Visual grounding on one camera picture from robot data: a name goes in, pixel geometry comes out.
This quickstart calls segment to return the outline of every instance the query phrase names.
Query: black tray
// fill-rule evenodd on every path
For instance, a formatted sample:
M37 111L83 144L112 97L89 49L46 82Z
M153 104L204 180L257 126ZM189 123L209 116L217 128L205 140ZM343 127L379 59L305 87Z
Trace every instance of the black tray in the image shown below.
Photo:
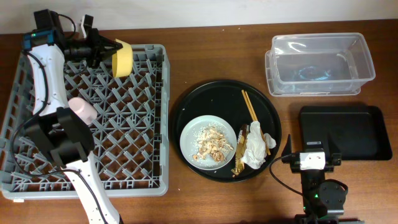
M320 141L326 155L332 146L346 161L392 158L383 115L375 106L305 106L300 125L303 144Z
M235 158L217 170L201 170L192 166L181 153L180 136L183 128L193 118L202 115L214 115L227 121L234 129L235 134L238 135L242 124L252 122L241 90L248 92L254 111L261 123L262 131L269 133L276 140L277 145L271 149L271 156L268 156L266 162L257 170L245 166L242 173L235 178L232 177L233 173L231 172L231 169L235 167ZM269 165L278 152L282 130L279 116L264 94L243 82L222 80L196 88L181 101L174 116L173 136L179 156L197 174L215 181L237 182L260 174Z

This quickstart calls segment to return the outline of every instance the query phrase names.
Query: pink object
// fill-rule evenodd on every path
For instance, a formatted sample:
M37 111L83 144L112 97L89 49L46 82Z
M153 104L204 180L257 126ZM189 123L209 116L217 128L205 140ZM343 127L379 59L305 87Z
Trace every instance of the pink object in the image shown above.
M91 124L97 118L95 108L80 97L73 97L68 101L68 104L70 109L87 125Z

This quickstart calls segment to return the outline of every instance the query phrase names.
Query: crumpled napkin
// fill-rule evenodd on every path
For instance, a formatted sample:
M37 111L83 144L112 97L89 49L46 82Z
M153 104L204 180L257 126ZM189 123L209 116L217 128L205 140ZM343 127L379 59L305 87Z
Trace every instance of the crumpled napkin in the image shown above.
M268 133L264 134L269 149L276 146L275 140ZM246 150L241 159L242 162L253 169L258 169L266 161L266 143L261 137L260 122L253 121L250 124L250 133L247 136Z

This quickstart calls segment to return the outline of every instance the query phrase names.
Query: black rectangular tray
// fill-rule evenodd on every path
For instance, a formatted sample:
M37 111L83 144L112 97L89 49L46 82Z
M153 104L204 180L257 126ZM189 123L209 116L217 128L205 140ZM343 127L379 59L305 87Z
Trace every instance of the black rectangular tray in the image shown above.
M392 158L384 118L376 106L305 106L300 126L304 148L322 143L327 157L330 151L340 151L346 161Z

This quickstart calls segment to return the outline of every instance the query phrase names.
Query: gray dish rack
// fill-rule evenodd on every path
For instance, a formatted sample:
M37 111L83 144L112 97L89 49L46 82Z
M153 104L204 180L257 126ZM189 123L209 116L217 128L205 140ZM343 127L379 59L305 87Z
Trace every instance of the gray dish rack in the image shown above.
M98 68L85 62L64 65L70 99L79 96L97 110L90 125L95 140L95 165L109 197L161 196L169 187L168 112L170 63L162 45L132 45L133 69L128 77L113 78L111 61ZM21 55L0 133L5 152L0 171L4 197L25 199L78 198L63 174L31 178L18 171L9 153L10 138L18 125L32 116L34 83L29 60ZM35 174L55 170L29 138L16 141L18 163Z

